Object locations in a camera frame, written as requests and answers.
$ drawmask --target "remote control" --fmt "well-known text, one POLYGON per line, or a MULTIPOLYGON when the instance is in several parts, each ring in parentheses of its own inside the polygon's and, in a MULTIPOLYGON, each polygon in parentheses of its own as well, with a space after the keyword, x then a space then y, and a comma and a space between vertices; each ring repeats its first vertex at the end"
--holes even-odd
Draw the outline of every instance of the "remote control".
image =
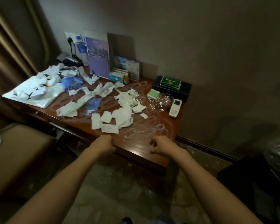
POLYGON ((176 118, 178 113, 179 113, 179 109, 180 109, 181 105, 182 105, 181 100, 174 99, 173 100, 173 105, 170 108, 169 116, 176 118))

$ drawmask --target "teal box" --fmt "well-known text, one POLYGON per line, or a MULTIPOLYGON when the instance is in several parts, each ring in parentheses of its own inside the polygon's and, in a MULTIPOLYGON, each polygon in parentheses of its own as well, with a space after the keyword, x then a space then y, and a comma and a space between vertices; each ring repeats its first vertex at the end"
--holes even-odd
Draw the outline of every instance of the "teal box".
POLYGON ((121 82, 123 83, 124 75, 118 72, 110 72, 109 79, 114 82, 121 82))

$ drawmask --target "water bottle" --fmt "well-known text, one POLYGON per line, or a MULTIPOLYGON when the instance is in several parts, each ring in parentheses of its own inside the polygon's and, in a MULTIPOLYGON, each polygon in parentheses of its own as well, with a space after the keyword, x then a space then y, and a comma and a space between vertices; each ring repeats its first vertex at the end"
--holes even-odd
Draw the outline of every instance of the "water bottle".
POLYGON ((76 36, 76 39, 77 39, 77 48, 79 50, 81 60, 84 64, 84 66, 88 66, 88 55, 87 55, 86 43, 82 41, 82 38, 80 36, 76 36))

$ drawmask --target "stack of green packets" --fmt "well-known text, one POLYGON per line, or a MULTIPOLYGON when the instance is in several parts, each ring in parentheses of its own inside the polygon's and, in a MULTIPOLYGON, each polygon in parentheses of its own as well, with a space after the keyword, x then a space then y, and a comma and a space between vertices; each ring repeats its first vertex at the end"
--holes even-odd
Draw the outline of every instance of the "stack of green packets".
POLYGON ((178 91, 181 86, 181 82, 180 80, 163 76, 160 85, 178 91))

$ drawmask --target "stool cushion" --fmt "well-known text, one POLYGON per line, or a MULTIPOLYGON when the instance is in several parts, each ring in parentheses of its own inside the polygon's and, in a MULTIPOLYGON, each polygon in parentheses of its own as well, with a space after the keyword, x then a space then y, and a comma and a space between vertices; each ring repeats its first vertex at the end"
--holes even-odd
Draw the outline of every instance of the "stool cushion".
POLYGON ((1 195, 54 142, 55 138, 21 124, 0 131, 2 136, 0 144, 1 195))

